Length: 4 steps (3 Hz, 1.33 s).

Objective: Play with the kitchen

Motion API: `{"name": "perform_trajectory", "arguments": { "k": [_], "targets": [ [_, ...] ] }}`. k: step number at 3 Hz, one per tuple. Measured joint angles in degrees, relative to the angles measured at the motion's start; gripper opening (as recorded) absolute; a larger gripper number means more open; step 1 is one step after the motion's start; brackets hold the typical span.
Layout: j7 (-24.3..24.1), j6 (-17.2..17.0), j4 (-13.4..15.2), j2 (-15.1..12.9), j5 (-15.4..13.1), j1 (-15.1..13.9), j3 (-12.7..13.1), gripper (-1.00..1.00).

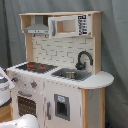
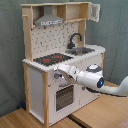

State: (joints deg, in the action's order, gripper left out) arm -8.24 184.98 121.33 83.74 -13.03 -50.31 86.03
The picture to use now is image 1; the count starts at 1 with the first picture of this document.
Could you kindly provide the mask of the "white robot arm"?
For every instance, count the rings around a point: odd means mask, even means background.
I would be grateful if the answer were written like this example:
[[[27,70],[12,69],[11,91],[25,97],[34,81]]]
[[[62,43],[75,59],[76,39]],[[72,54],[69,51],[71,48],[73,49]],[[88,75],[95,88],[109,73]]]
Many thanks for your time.
[[[10,99],[10,90],[15,85],[0,67],[0,107],[3,107]],[[34,115],[26,114],[22,117],[0,123],[0,128],[39,128],[39,123]]]

